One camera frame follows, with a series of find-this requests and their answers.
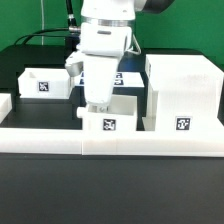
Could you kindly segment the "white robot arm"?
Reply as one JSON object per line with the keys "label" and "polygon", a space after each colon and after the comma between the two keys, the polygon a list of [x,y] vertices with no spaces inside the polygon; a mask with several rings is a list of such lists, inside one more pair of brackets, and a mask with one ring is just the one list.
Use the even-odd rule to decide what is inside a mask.
{"label": "white robot arm", "polygon": [[71,77],[84,72],[88,105],[107,108],[117,69],[126,52],[132,52],[136,12],[159,14],[175,0],[83,0],[80,43],[66,59]]}

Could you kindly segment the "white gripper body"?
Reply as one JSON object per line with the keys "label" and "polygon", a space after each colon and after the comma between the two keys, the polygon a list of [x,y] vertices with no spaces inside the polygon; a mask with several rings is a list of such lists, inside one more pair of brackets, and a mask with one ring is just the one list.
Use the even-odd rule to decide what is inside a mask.
{"label": "white gripper body", "polygon": [[84,73],[84,96],[89,105],[107,107],[110,104],[120,59],[73,52],[65,61],[71,77]]}

